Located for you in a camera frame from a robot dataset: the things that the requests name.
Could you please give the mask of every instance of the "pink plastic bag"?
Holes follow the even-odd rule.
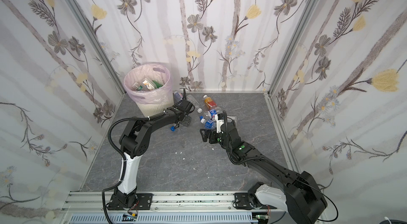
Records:
[[[131,86],[135,82],[141,84],[141,81],[145,77],[148,77],[163,86],[152,91],[132,90]],[[123,83],[127,94],[135,103],[163,104],[173,98],[173,86],[170,71],[161,64],[151,63],[140,65],[127,73]]]

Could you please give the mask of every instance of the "trash bin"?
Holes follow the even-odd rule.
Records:
[[[163,86],[151,91],[133,90],[132,85],[135,82],[141,83],[145,77],[149,77]],[[161,64],[145,64],[130,70],[125,76],[124,87],[145,117],[157,115],[163,109],[174,105],[170,71]]]

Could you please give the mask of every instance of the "wall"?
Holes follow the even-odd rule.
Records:
[[[406,19],[407,0],[320,0],[272,94],[335,223],[407,220]]]
[[[0,14],[0,222],[53,223],[121,95],[64,0],[1,0]]]
[[[268,90],[307,2],[77,1],[121,78],[161,62],[174,90],[236,91]]]

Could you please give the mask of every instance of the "trash can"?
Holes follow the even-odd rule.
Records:
[[[151,91],[133,90],[133,84],[141,83],[145,77],[149,77],[163,86]],[[163,109],[174,105],[170,71],[161,64],[145,64],[130,70],[125,76],[124,87],[145,117],[157,115]]]

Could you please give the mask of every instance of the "gray floor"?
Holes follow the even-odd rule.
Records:
[[[203,93],[194,93],[202,104]],[[242,140],[254,145],[262,154],[287,166],[272,125],[270,113],[261,93],[208,94],[228,115],[237,116],[237,129]],[[142,114],[126,95],[115,120]],[[191,114],[189,127],[175,132],[170,125],[151,135],[150,146],[140,161],[138,191],[234,191],[248,190],[257,181],[269,184],[263,176],[244,166],[235,166],[218,144],[202,142],[198,113]],[[126,122],[117,125],[113,141],[118,144]],[[118,181],[121,157],[105,139],[82,191],[101,191]]]

